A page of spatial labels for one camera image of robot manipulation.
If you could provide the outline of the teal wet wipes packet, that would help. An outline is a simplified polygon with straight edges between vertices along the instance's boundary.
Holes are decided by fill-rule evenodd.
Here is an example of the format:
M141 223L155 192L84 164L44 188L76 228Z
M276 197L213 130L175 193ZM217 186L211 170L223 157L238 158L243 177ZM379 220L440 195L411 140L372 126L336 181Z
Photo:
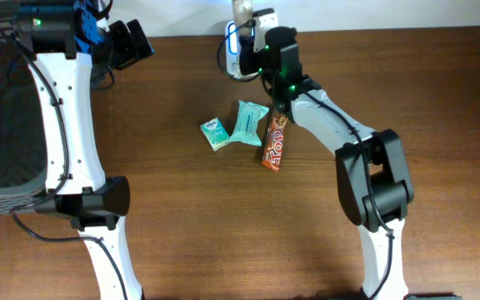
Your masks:
M260 147L262 141L258 136L258 123L269 112L269 108L254 102L238 101L237 121L230 141Z

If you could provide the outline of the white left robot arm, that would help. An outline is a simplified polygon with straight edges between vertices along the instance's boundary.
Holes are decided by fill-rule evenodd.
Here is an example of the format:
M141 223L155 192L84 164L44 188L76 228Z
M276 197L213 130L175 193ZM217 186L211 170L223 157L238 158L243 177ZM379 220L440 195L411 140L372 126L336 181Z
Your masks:
M107 177L96 147L90 93L96 81L153 54L140 23L109 22L99 1L19 5L12 40L39 96L47 148L45 194L30 208L66 218L85 244L103 299L141 299L126 237L129 182Z

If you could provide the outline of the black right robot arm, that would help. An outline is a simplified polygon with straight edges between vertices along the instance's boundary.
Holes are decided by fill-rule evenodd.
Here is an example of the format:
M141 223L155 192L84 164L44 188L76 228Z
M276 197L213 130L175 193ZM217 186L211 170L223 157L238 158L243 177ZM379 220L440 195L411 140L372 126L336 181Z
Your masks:
M402 235L414 190L400 137L362 125L332 102L303 73L296 36L291 27L247 25L238 39L240 72L257 74L277 111L334 156L338 199L361 239L362 297L405 299Z

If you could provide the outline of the white floral cream tube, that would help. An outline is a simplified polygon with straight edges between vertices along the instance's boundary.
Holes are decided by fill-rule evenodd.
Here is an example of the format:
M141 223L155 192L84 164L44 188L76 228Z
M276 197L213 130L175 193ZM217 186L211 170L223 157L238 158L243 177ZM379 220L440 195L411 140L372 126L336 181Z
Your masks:
M253 16L253 0L232 0L233 21L240 26Z

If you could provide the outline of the orange chocolate bar wrapper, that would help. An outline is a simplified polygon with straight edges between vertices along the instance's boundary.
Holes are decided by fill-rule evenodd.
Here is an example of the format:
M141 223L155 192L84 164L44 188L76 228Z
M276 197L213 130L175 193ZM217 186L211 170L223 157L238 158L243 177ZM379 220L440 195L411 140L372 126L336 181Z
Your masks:
M288 117L286 115L274 110L267 129L262 165L276 173L280 170L280 162L283 157L284 128L287 122Z

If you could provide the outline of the small teal tissue pack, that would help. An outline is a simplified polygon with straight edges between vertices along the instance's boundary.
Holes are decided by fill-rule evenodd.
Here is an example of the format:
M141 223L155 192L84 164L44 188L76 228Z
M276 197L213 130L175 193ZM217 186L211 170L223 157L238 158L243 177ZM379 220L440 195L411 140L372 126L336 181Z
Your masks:
M217 117L205 122L200 128L214 152L230 143L230 136Z

